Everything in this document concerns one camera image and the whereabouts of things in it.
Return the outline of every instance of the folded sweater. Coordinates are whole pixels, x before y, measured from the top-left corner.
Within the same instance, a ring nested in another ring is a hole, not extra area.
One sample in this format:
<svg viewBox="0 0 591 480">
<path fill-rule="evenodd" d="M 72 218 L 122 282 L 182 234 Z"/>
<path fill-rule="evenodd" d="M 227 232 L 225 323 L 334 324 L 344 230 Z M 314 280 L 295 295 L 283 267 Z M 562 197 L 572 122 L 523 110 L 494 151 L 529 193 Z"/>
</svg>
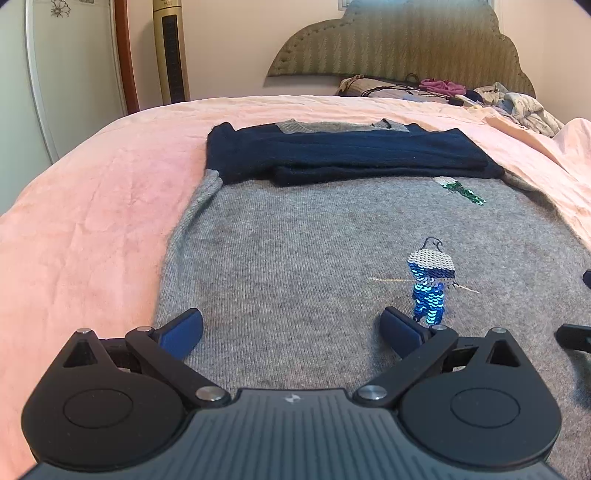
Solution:
<svg viewBox="0 0 591 480">
<path fill-rule="evenodd" d="M 276 124 L 214 127 L 207 168 L 225 184 L 269 179 L 277 186 L 382 176 L 500 178 L 504 174 L 462 131 L 374 128 L 286 134 Z"/>
</svg>

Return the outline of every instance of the wooden door frame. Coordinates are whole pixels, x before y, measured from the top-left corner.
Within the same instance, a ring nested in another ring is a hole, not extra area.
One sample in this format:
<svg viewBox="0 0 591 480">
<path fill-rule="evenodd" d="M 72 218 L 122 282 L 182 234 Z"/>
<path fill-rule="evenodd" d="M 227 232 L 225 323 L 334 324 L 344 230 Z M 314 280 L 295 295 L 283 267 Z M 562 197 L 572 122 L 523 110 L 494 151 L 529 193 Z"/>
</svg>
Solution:
<svg viewBox="0 0 591 480">
<path fill-rule="evenodd" d="M 121 83 L 127 113 L 139 112 L 138 92 L 135 88 L 134 67 L 131 61 L 131 43 L 129 42 L 129 19 L 127 17 L 127 0 L 112 0 L 115 14 L 115 32 Z"/>
</svg>

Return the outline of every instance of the headboard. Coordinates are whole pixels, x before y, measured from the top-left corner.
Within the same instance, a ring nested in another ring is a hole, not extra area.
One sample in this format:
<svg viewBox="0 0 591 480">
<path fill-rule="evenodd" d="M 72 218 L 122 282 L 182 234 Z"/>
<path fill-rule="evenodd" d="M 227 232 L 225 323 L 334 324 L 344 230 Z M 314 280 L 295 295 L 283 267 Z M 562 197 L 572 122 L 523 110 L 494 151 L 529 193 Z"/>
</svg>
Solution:
<svg viewBox="0 0 591 480">
<path fill-rule="evenodd" d="M 277 54 L 268 76 L 322 74 L 501 82 L 535 96 L 513 42 L 486 0 L 354 0 L 340 20 L 310 25 Z"/>
</svg>

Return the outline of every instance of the tower fan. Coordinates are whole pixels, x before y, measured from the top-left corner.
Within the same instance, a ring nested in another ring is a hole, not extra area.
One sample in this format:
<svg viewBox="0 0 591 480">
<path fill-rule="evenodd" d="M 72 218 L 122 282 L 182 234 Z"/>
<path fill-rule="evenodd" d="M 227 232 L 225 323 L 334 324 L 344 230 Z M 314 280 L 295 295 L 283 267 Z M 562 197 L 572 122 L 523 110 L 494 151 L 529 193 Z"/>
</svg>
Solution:
<svg viewBox="0 0 591 480">
<path fill-rule="evenodd" d="M 190 100 L 181 0 L 152 0 L 154 36 L 165 105 Z"/>
</svg>

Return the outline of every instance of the pink cloth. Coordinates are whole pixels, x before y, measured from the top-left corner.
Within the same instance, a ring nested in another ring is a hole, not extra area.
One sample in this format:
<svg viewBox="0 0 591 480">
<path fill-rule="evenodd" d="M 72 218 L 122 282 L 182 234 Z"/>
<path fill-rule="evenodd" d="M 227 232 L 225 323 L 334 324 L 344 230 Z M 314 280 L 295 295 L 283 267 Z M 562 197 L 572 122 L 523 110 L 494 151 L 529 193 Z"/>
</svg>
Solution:
<svg viewBox="0 0 591 480">
<path fill-rule="evenodd" d="M 425 79 L 421 82 L 421 87 L 425 88 L 428 92 L 440 93 L 441 95 L 450 97 L 466 94 L 466 87 L 459 83 L 450 82 L 449 80 Z"/>
<path fill-rule="evenodd" d="M 147 110 L 88 139 L 0 217 L 0 478 L 33 465 L 22 407 L 72 332 L 103 338 L 150 323 L 168 236 L 203 177 L 206 137 L 295 118 L 429 130 L 460 128 L 496 162 L 545 191 L 591 248 L 591 122 L 553 139 L 464 109 L 396 99 L 279 96 L 209 99 Z"/>
</svg>

